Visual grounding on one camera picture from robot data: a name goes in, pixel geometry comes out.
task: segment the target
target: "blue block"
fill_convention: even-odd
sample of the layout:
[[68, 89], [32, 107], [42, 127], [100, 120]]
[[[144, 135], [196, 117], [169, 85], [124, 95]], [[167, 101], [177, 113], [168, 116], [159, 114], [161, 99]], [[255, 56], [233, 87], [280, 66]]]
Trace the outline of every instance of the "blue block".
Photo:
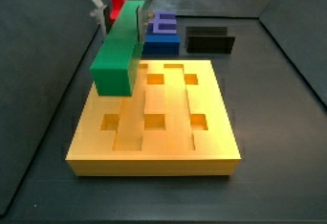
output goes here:
[[179, 35], [145, 35], [145, 44], [151, 45], [152, 47], [168, 47], [176, 46], [180, 44], [180, 37]]

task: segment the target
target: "dark gray floor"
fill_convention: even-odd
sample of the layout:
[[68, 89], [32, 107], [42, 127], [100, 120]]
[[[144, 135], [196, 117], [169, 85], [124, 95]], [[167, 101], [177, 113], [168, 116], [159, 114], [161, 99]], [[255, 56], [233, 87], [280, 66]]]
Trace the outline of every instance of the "dark gray floor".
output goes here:
[[236, 36], [229, 56], [208, 56], [243, 154], [235, 174], [74, 177], [64, 157], [91, 85], [97, 38], [2, 220], [327, 221], [325, 109], [256, 20], [184, 18], [179, 34], [185, 26], [203, 25], [227, 26]]

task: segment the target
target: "shape sorter board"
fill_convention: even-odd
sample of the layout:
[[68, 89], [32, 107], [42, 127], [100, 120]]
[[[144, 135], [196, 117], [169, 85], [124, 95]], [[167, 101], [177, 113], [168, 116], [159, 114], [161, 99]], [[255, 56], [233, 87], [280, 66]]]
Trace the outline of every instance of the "shape sorter board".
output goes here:
[[240, 154], [211, 61], [140, 61], [132, 97], [101, 97], [93, 85], [66, 161], [78, 176], [232, 174]]

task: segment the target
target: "square hole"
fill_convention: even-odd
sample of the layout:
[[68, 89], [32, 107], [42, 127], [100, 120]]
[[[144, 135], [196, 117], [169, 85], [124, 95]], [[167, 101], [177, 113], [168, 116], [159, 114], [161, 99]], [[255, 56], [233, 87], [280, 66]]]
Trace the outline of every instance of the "square hole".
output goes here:
[[144, 115], [144, 129], [145, 130], [164, 130], [164, 114], [145, 114]]
[[181, 69], [184, 69], [183, 64], [165, 64], [163, 67], [164, 68], [181, 68]]
[[164, 84], [164, 74], [148, 74], [147, 84]]
[[147, 64], [147, 63], [140, 63], [137, 67], [139, 67], [139, 68], [145, 68], [145, 69], [147, 69], [147, 68], [148, 68], [148, 64]]
[[185, 74], [184, 75], [184, 80], [187, 84], [197, 85], [197, 76], [193, 74]]
[[208, 130], [204, 114], [191, 114], [191, 126], [192, 130]]
[[117, 130], [119, 115], [117, 114], [104, 114], [101, 130]]

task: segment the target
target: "purple block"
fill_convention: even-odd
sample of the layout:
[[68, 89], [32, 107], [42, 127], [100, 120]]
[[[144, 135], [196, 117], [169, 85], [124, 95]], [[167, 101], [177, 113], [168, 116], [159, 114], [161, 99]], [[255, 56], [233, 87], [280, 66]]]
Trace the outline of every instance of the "purple block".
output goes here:
[[156, 11], [155, 19], [156, 20], [175, 20], [176, 19], [176, 12], [173, 12], [173, 11]]
[[177, 34], [176, 20], [153, 19], [149, 21], [149, 30], [153, 34]]

